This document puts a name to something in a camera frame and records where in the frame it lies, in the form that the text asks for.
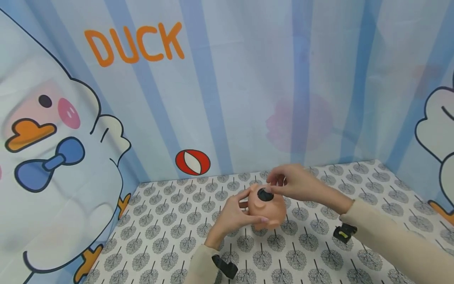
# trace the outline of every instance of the wrist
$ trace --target wrist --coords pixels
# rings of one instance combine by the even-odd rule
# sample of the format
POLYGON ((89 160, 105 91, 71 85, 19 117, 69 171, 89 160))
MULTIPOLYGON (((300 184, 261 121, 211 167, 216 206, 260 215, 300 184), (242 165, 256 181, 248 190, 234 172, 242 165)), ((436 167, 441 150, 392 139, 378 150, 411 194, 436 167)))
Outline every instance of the wrist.
POLYGON ((219 246, 226 235, 221 228, 214 225, 208 232, 204 245, 211 249, 219 250, 219 246))
POLYGON ((318 203, 333 209, 339 215, 347 213, 353 205, 353 199, 330 186, 324 186, 322 200, 318 203))

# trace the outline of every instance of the orange letters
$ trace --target orange letters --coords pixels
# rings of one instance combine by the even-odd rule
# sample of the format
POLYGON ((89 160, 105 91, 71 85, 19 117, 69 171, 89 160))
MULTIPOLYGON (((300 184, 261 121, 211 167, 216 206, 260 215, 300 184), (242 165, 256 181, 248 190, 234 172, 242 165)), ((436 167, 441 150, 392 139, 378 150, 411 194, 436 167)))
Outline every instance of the orange letters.
POLYGON ((164 59, 164 54, 160 53, 157 55, 149 55, 145 49, 145 45, 143 44, 143 35, 146 33, 155 34, 158 30, 155 27, 151 27, 149 25, 144 25, 140 27, 136 32, 137 37, 137 45, 139 46, 140 53, 142 56, 148 61, 160 61, 164 59))
MULTIPOLYGON (((170 45, 173 45, 178 57, 180 59, 184 59, 183 50, 181 49, 180 43, 178 42, 178 39, 177 39, 177 35, 181 31, 182 24, 180 22, 177 22, 172 27, 172 29, 170 30, 170 32, 168 34, 166 33, 166 30, 162 23, 158 23, 158 28, 159 28, 159 34, 161 35, 161 41, 162 41, 167 59, 172 60, 172 58, 173 58, 172 51, 170 49, 170 45)), ((114 47, 118 51, 118 54, 120 55, 121 60, 123 60, 124 62, 129 63, 129 64, 134 64, 134 63, 138 62, 140 59, 138 50, 140 51, 142 56, 148 61, 160 61, 160 60, 164 59, 163 53, 158 53, 155 55, 149 54, 147 52, 147 50, 145 48, 145 44, 143 42, 143 37, 145 36, 145 34, 157 34, 158 33, 158 30, 155 27, 145 25, 145 26, 141 26, 140 28, 137 29, 136 41, 137 41, 138 50, 135 45, 133 36, 131 35, 131 32, 128 29, 128 27, 126 27, 126 26, 123 27, 123 32, 128 41, 128 44, 127 44, 128 46, 122 45, 122 43, 120 42, 120 38, 117 34, 117 31, 115 29, 109 30, 110 37, 112 38, 112 41, 114 43, 114 47), (129 54, 129 52, 128 52, 129 50, 131 50, 130 57, 128 57, 126 55, 127 53, 129 54)), ((107 39, 107 37, 97 30, 86 30, 84 33, 85 33, 85 38, 87 39, 87 42, 90 45, 90 48, 93 51, 93 54, 96 57, 96 60, 98 61, 99 65, 102 67, 110 66, 114 62, 115 56, 114 56, 114 51, 112 49, 112 46, 109 43, 109 40, 107 39), (99 51, 99 48, 94 41, 94 38, 97 38, 101 41, 101 44, 107 53, 106 58, 102 57, 101 52, 99 51)))
POLYGON ((91 50, 94 53, 94 56, 98 60, 99 65, 102 67, 107 67, 111 65, 114 62, 114 52, 112 51, 112 47, 110 47, 109 41, 107 38, 101 34, 100 32, 96 30, 86 30, 85 32, 85 37, 88 41, 88 44, 91 47, 91 50), (98 48, 96 47, 96 44, 94 43, 93 38, 96 37, 101 40, 101 43, 104 45, 104 48, 107 51, 107 58, 103 59, 101 56, 101 53, 99 52, 98 48))

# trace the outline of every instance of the beige sleeve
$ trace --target beige sleeve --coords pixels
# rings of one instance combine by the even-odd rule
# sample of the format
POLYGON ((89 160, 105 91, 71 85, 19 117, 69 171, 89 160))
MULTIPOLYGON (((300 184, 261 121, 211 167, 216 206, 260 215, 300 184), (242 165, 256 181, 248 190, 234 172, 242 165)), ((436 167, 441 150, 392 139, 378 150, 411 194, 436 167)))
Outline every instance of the beige sleeve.
POLYGON ((433 243, 407 231, 389 217, 357 199, 340 216, 355 226, 355 237, 379 253, 417 284, 454 282, 454 258, 433 243))
POLYGON ((211 257, 219 252, 204 245, 197 248, 192 256, 184 284, 213 284, 219 269, 211 257))

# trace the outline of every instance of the doll head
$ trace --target doll head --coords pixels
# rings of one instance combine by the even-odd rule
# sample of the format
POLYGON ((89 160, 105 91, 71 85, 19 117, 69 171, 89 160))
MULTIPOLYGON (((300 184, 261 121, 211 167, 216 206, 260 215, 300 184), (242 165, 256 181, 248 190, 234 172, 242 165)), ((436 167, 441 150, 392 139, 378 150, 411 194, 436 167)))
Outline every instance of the doll head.
POLYGON ((248 198, 250 215, 263 216, 269 219, 268 223, 256 224, 255 229, 274 229, 282 224, 287 214, 287 208, 282 195, 265 191, 265 186, 253 184, 248 198))

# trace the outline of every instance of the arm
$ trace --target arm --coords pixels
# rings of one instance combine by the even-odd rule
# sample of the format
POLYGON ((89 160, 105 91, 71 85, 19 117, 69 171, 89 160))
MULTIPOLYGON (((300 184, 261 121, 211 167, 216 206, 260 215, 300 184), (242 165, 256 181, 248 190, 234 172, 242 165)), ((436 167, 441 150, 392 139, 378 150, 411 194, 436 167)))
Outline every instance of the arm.
POLYGON ((219 252, 205 245, 199 246, 192 256, 184 284, 213 284, 218 272, 211 259, 215 254, 219 252))
POLYGON ((452 283, 454 259, 429 241, 405 230, 362 200, 353 201, 331 188, 299 164, 274 168, 266 180, 267 191, 296 200, 323 204, 355 226, 360 242, 379 253, 400 272, 418 284, 452 283))
POLYGON ((192 256, 184 284, 213 284, 219 270, 211 257, 219 254, 218 249, 225 236, 241 227, 269 221, 261 216, 249 216, 247 210, 242 210, 248 207, 248 203, 241 200, 245 199, 250 191, 251 189, 248 188, 227 199, 216 222, 208 232, 205 244, 201 245, 192 256))
POLYGON ((379 253, 415 283, 454 281, 454 259, 451 255, 405 230, 362 200, 356 200, 340 219, 357 227, 355 238, 379 253))

